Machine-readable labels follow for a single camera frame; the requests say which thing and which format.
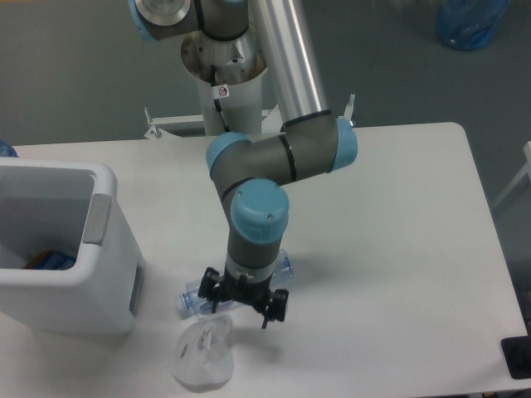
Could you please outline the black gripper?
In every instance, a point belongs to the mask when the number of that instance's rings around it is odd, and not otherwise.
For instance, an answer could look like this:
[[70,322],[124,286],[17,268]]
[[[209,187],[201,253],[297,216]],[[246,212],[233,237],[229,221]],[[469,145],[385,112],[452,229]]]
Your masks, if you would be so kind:
[[251,277],[235,278],[226,271],[223,275],[208,267],[201,279],[198,297],[206,302],[200,307],[202,313],[215,313],[218,305],[234,301],[252,306],[263,315],[262,329],[270,322],[285,321],[289,291],[270,290],[271,273],[267,278],[256,282]]

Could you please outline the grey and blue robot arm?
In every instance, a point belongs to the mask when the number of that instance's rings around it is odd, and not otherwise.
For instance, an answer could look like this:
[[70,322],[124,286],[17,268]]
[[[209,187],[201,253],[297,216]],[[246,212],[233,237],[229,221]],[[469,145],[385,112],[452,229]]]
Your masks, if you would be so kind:
[[[348,119],[332,115],[300,1],[131,1],[139,35],[182,36],[191,74],[212,100],[221,134],[207,166],[229,225],[223,272],[207,269],[198,294],[212,306],[233,300],[266,323],[285,319],[289,293],[270,289],[289,220],[284,185],[352,164],[358,143]],[[235,85],[272,74],[283,132],[252,142],[228,108]]]

